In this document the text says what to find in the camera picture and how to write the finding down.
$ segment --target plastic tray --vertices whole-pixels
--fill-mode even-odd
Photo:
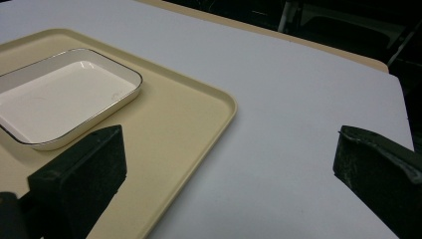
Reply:
[[[137,97],[142,76],[73,49],[0,76],[0,125],[36,149],[61,147]]]
[[[64,29],[1,45],[0,75],[76,48],[142,73],[139,96],[86,133],[121,124],[127,162],[127,178],[89,238],[143,238],[231,122],[236,102],[214,87]],[[28,191],[26,177],[79,138],[40,151],[0,130],[0,190],[22,196]]]

